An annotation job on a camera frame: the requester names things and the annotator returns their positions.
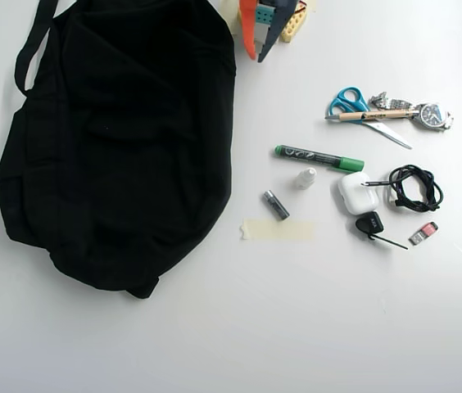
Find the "bag handle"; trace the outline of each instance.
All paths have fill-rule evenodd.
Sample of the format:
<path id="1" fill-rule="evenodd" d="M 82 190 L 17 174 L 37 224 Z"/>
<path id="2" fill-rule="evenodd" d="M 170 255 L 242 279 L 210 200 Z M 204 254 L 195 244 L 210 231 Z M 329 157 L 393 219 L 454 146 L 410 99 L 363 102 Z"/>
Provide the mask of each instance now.
<path id="1" fill-rule="evenodd" d="M 34 55 L 40 49 L 45 34 L 49 31 L 52 18 L 57 11 L 58 0 L 39 0 L 33 28 L 27 37 L 24 47 L 16 58 L 15 82 L 18 89 L 27 96 L 25 79 Z"/>

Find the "watch face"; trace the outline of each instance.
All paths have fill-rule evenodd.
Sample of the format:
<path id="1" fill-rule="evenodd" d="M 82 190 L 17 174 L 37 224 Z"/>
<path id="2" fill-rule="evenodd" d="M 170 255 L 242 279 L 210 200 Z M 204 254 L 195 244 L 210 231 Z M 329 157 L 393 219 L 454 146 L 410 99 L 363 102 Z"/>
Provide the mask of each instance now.
<path id="1" fill-rule="evenodd" d="M 427 104 L 420 111 L 420 119 L 428 127 L 441 127 L 446 123 L 446 112 L 438 104 Z"/>

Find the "pink usb drive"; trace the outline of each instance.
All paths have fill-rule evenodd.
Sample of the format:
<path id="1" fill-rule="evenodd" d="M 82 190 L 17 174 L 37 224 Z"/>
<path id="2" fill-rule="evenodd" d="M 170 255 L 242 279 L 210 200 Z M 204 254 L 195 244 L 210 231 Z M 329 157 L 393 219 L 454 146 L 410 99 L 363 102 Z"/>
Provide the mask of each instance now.
<path id="1" fill-rule="evenodd" d="M 423 242 L 428 237 L 433 235 L 437 230 L 438 230 L 438 226 L 434 222 L 426 224 L 418 232 L 416 232 L 412 237 L 410 237 L 410 242 L 411 244 L 416 246 L 420 242 Z"/>

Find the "yellow lego brick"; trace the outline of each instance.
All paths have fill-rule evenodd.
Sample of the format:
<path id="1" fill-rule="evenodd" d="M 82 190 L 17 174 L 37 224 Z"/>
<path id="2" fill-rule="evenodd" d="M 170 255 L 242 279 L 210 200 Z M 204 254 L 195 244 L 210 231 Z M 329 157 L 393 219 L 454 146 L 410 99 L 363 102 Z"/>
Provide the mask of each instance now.
<path id="1" fill-rule="evenodd" d="M 291 42 L 292 38 L 297 34 L 297 31 L 304 24 L 307 16 L 307 5 L 304 2 L 299 2 L 297 4 L 297 9 L 295 13 L 289 20 L 288 24 L 282 30 L 280 34 L 280 39 L 285 43 Z"/>

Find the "battery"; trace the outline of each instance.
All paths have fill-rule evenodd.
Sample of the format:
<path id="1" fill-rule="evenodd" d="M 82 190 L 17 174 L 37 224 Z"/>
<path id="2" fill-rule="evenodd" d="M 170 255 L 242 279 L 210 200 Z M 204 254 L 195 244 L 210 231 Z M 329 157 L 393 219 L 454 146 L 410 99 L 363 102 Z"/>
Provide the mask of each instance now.
<path id="1" fill-rule="evenodd" d="M 414 246 L 423 242 L 428 237 L 433 235 L 438 230 L 438 225 L 434 222 L 424 225 L 418 232 L 416 232 L 412 237 L 410 237 L 410 242 Z"/>
<path id="2" fill-rule="evenodd" d="M 273 194 L 271 190 L 264 192 L 264 198 L 269 206 L 271 206 L 273 210 L 277 212 L 277 215 L 279 215 L 280 219 L 286 219 L 289 217 L 289 212 L 285 207 L 283 207 L 282 203 L 280 203 L 279 199 Z"/>

